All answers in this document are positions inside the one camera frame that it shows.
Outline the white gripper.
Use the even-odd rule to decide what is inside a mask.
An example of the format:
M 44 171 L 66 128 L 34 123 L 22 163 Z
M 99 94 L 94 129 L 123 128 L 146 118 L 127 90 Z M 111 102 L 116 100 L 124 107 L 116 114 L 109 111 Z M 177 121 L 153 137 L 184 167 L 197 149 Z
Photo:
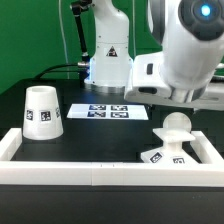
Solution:
M 179 108 L 224 111 L 224 83 L 210 83 L 198 98 L 174 90 L 160 76 L 161 53 L 139 55 L 133 62 L 124 99 L 129 102 Z

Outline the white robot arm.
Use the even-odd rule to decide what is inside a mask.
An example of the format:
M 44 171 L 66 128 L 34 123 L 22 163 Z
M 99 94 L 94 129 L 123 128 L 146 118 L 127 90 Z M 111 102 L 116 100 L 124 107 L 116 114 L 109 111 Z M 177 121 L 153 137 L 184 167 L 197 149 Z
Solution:
M 85 85 L 121 92 L 127 101 L 224 111 L 224 83 L 214 73 L 224 58 L 224 0 L 147 0 L 157 53 L 130 58 L 127 16 L 112 0 L 92 0 L 96 51 Z

